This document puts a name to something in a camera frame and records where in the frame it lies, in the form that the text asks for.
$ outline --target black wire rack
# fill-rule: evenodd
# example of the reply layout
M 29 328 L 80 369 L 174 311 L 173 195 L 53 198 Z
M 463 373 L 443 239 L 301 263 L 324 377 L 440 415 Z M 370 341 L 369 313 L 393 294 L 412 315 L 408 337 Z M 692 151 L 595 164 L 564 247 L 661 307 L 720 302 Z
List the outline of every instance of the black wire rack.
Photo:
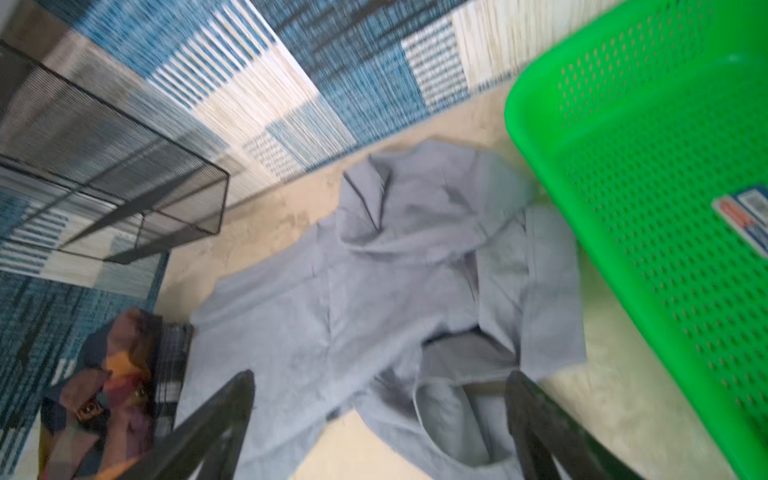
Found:
M 230 175 L 0 41 L 0 244 L 130 263 L 216 235 Z M 60 222 L 59 235 L 41 227 Z

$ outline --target beige floor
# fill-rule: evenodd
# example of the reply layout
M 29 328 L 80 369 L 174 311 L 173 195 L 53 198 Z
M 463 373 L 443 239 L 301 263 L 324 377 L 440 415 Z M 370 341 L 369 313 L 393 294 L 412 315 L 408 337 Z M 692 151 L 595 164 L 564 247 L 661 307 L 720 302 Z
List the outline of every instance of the beige floor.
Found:
M 186 321 L 217 279 L 295 242 L 337 205 L 339 179 L 373 151 L 427 138 L 474 144 L 525 166 L 504 129 L 509 84 L 357 152 L 228 213 L 218 237 L 173 252 L 157 312 Z M 581 255 L 589 361 L 544 387 L 608 448 L 646 478 L 734 478 L 686 399 L 640 337 L 589 259 Z M 330 424 L 295 479 L 417 479 L 426 476 L 351 413 Z

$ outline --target label sticker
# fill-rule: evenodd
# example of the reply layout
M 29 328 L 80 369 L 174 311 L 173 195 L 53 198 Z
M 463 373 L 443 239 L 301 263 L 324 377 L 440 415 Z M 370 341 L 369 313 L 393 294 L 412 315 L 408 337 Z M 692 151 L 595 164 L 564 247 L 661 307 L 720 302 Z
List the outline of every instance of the label sticker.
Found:
M 768 258 L 768 188 L 750 187 L 734 195 L 726 195 L 712 202 L 712 208 L 757 253 Z

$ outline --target green plastic basket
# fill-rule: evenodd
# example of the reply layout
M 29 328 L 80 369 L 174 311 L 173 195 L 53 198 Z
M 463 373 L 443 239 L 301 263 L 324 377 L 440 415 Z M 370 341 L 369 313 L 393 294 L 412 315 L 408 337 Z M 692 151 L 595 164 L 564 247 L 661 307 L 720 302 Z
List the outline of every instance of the green plastic basket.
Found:
M 768 478 L 768 2 L 633 0 L 517 80 L 507 129 L 741 478 Z

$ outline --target plaid fabric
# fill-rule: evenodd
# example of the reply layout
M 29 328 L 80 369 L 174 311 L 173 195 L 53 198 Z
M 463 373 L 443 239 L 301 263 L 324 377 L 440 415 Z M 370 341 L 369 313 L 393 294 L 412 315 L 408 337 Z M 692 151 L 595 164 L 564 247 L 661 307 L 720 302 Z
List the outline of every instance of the plaid fabric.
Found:
M 179 403 L 187 355 L 192 341 L 192 325 L 166 323 L 163 325 L 157 358 L 154 362 L 154 441 L 174 429 L 176 405 Z
M 41 407 L 42 480 L 116 478 L 152 442 L 149 385 L 158 318 L 132 308 L 84 342 L 80 369 Z

